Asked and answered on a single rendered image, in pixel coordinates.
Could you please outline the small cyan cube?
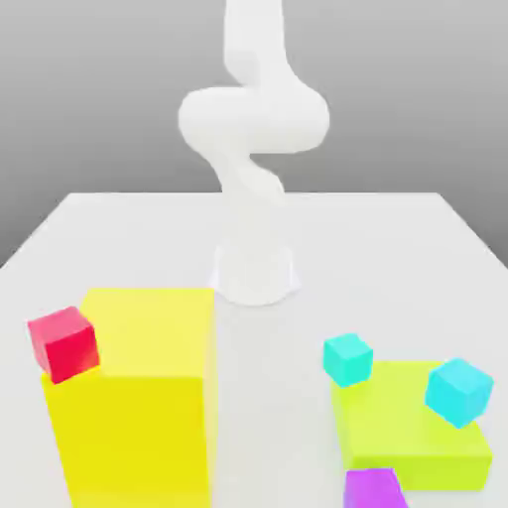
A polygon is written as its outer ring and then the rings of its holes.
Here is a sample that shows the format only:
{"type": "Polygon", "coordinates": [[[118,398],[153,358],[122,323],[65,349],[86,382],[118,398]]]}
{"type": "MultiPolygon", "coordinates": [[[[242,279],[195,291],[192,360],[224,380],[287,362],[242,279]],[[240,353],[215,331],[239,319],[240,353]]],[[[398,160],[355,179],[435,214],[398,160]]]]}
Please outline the small cyan cube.
{"type": "Polygon", "coordinates": [[[323,369],[340,388],[370,378],[373,349],[356,333],[330,338],[323,345],[323,369]]]}
{"type": "Polygon", "coordinates": [[[455,428],[462,429],[485,412],[493,385],[489,374],[455,358],[430,372],[425,404],[455,428]]]}

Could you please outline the small red cube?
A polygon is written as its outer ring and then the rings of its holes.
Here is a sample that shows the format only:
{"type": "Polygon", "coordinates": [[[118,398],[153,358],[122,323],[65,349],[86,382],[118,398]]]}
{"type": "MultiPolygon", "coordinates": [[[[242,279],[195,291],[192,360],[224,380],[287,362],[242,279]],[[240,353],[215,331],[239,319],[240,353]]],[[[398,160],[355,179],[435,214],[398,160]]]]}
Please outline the small red cube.
{"type": "Polygon", "coordinates": [[[28,321],[37,362],[54,384],[96,367],[94,328],[76,307],[28,321]]]}

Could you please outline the small purple cube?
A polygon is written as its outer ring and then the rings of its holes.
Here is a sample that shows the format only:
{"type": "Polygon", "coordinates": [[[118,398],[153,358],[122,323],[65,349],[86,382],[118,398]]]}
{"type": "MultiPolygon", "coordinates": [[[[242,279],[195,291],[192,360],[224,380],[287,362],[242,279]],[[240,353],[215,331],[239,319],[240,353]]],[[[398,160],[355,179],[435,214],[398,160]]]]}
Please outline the small purple cube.
{"type": "Polygon", "coordinates": [[[390,468],[348,470],[343,508],[408,508],[397,475],[390,468]]]}

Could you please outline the large yellow box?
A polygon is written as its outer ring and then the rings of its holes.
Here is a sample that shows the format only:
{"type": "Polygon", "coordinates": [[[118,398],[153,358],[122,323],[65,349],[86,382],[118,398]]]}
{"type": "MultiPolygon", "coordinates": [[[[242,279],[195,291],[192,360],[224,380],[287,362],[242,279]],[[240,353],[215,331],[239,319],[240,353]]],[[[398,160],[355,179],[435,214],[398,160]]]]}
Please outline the large yellow box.
{"type": "Polygon", "coordinates": [[[211,508],[213,290],[96,288],[80,308],[98,365],[42,379],[71,508],[211,508]]]}

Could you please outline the large lime green box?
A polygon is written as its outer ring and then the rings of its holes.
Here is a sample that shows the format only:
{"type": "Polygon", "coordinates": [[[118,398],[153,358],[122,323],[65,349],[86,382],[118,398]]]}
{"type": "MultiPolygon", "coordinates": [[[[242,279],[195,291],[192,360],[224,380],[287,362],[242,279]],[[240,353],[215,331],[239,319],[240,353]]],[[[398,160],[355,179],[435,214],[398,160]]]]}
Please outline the large lime green box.
{"type": "Polygon", "coordinates": [[[392,468],[406,491],[480,491],[492,451],[476,423],[458,430],[425,405],[430,361],[376,361],[366,381],[331,384],[343,468],[392,468]]]}

